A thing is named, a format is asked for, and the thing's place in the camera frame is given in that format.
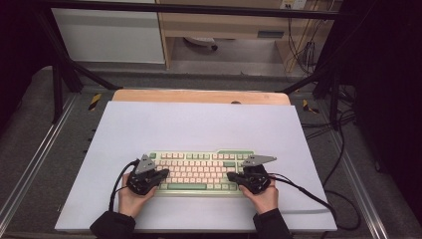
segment wooden edge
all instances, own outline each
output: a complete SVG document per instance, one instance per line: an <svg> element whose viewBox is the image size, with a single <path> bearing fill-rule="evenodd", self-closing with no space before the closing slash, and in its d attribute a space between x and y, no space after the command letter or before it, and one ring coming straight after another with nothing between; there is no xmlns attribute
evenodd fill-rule
<svg viewBox="0 0 422 239"><path fill-rule="evenodd" d="M217 103L245 105L290 106L289 97L282 93L225 92L190 90L118 90L115 102Z"/></svg>

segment aluminum rail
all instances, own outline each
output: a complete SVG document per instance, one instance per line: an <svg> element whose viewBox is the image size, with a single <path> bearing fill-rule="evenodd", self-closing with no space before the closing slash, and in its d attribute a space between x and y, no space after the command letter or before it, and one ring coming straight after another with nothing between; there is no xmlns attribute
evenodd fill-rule
<svg viewBox="0 0 422 239"><path fill-rule="evenodd" d="M3 208L0 210L0 238L5 233L7 226L12 220L12 217L24 199L29 187L31 186L32 181L41 168L41 165L49 153L50 148L53 146L57 136L59 135L59 132L65 124L77 97L77 94L73 94L68 98L64 106L64 113L56 122L56 124L52 124L50 127L12 193L9 195L9 198L7 199Z"/></svg>

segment green keycap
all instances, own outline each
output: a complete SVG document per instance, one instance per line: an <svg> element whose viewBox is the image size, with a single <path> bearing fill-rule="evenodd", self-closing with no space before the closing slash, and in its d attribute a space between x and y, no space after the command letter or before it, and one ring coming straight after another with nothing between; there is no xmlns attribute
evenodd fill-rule
<svg viewBox="0 0 422 239"><path fill-rule="evenodd" d="M188 184L188 183L168 183L169 190L206 190L207 184Z"/></svg>
<svg viewBox="0 0 422 239"><path fill-rule="evenodd" d="M224 161L223 166L225 167L234 167L236 165L236 162L234 161Z"/></svg>

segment gray floor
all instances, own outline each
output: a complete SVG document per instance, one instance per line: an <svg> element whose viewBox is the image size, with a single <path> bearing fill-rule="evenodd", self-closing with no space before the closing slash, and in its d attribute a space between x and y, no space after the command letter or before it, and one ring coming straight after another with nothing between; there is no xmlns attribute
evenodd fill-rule
<svg viewBox="0 0 422 239"><path fill-rule="evenodd" d="M265 92L283 89L305 75L298 68L293 73L286 74L271 41L219 40L217 43L219 50L212 52L210 49L193 46L178 39L172 69L167 71L160 67L129 66L130 70L125 69L122 73L119 68L107 67L107 70L104 65L97 70L98 74L108 81L130 88ZM112 97L112 92L102 90L92 81L84 79L84 83L86 88L77 95L75 107L7 228L8 237L46 238L52 234L52 238L67 236L54 230L60 215L58 208L66 201L84 160L84 150L90 146L89 138L95 135L93 129L98 125L106 102ZM310 107L318 108L317 102L310 94L313 87L314 85L309 84L290 95L292 103L297 106L301 122L324 122L321 114L303 111L303 99L309 101ZM103 93L102 98L93 112L88 111L88 105L97 92ZM342 110L347 108L348 106L341 105ZM16 110L0 137L0 205L4 205L20 175L25 171L49 130L52 118L51 74L42 71L34 77L22 106ZM309 133L311 130L306 129L305 135ZM370 151L358 125L346 125L344 137L347 151L389 237L422 238L420 225L390 176L374 170ZM326 133L310 139L309 147L318 175L324 180L338 157L333 139ZM326 189L335 190L356 204L353 190L342 167L335 172ZM339 224L351 226L355 223L356 217L347 203L331 195L328 199L338 211ZM297 237L306 238L313 235ZM357 230L338 230L329 233L327 237L371 238L372 234L365 218L362 218L362 224Z"/></svg>

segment spacebar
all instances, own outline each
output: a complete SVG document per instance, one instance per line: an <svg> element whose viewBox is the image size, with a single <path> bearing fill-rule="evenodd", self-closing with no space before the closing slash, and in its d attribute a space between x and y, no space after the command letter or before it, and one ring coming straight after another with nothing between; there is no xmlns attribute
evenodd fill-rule
<svg viewBox="0 0 422 239"><path fill-rule="evenodd" d="M207 184L168 183L167 189L169 190L206 190Z"/></svg>

